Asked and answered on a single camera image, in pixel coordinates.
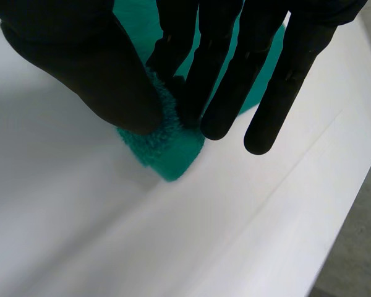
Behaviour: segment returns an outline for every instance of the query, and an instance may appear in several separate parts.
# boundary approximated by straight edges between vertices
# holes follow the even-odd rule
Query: gloved hand
[[[165,82],[190,52],[199,8],[201,39],[179,99],[186,126],[201,125],[209,139],[226,135],[251,89],[272,39],[290,11],[284,45],[268,88],[246,132],[246,149],[269,151],[317,55],[337,26],[352,21],[367,0],[156,0],[163,30],[147,64]],[[241,13],[237,48],[200,122],[228,53],[232,28]]]
[[[11,46],[48,72],[105,121],[134,133],[155,130],[161,103],[114,0],[0,0]]]

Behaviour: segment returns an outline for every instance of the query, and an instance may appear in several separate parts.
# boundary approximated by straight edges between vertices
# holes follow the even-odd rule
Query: finger
[[[180,100],[180,117],[189,127],[199,124],[231,42],[242,0],[202,0],[199,9],[201,39]]]
[[[244,138],[250,153],[262,155],[271,149],[309,69],[335,30],[291,16],[279,61]]]
[[[273,37],[286,14],[285,8],[246,0],[234,57],[202,118],[201,130],[207,138],[218,140],[229,131],[264,65]]]
[[[87,2],[0,1],[1,28],[22,57],[75,92],[96,115],[149,133],[160,125],[161,103],[113,16],[114,1]]]
[[[156,0],[163,36],[146,65],[166,82],[190,53],[199,0]]]

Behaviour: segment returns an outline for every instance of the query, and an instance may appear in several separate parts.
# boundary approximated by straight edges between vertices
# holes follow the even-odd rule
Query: teal cloth
[[[113,11],[127,30],[140,59],[145,62],[153,51],[155,41],[162,36],[155,1],[118,0]],[[215,93],[221,78],[224,76],[228,63],[235,52],[238,32],[239,19],[234,26],[234,34],[229,53],[212,94]],[[261,101],[282,50],[283,36],[284,27],[282,26],[275,35],[267,60],[247,96],[240,113],[249,110]],[[191,53],[198,47],[199,40],[200,34],[197,31]],[[177,75],[187,76],[193,56],[193,54],[190,54],[187,57],[178,69]],[[167,181],[174,181],[188,169],[198,156],[205,138],[200,131],[184,129],[180,125],[176,111],[174,110],[174,98],[153,73],[148,71],[148,75],[157,88],[163,102],[164,121],[161,127],[148,136],[137,136],[120,128],[118,128],[118,133],[143,166],[153,168]]]

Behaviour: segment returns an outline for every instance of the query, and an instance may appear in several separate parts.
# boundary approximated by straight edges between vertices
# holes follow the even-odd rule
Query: fingertip
[[[217,125],[212,124],[212,121],[205,116],[201,120],[200,130],[210,140],[220,140],[228,133],[228,129],[217,127]]]
[[[246,132],[243,143],[249,153],[258,156],[268,153],[273,146],[273,142],[267,141],[258,135],[253,135],[249,131]]]

